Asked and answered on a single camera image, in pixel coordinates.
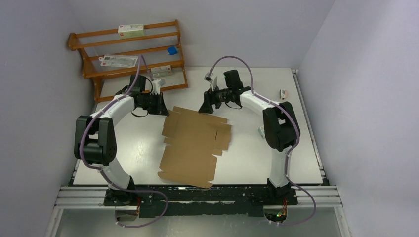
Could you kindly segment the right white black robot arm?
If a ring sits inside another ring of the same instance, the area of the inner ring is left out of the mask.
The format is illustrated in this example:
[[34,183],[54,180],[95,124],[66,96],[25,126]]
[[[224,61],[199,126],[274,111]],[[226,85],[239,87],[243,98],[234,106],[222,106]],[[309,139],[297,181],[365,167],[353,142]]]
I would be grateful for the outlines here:
[[227,86],[225,89],[219,89],[217,76],[211,72],[204,79],[210,83],[210,88],[204,92],[199,113],[212,114],[222,104],[233,102],[240,108],[248,108],[262,116],[264,138],[272,149],[271,172],[268,178],[270,189],[266,196],[271,204],[279,204],[291,191],[289,159],[300,139],[300,129],[291,103],[271,101],[250,86],[244,87],[237,70],[224,73]]

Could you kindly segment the brown cardboard box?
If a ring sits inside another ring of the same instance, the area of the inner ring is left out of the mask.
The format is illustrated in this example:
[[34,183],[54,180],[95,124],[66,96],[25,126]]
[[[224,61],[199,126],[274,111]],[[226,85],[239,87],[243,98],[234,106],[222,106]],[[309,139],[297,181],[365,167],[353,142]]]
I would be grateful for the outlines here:
[[166,145],[158,176],[166,181],[208,189],[213,186],[217,157],[228,150],[228,119],[175,106],[166,117]]

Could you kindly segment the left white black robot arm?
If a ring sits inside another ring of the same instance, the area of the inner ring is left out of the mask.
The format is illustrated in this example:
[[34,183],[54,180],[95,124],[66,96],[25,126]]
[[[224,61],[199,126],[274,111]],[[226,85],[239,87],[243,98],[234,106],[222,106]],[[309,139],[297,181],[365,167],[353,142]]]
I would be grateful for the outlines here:
[[168,116],[161,92],[164,84],[163,79],[132,75],[129,85],[119,90],[104,108],[90,116],[77,118],[75,157],[86,167],[97,170],[106,180],[105,200],[110,204],[131,205],[138,199],[133,178],[116,158],[115,126],[137,108],[149,115]]

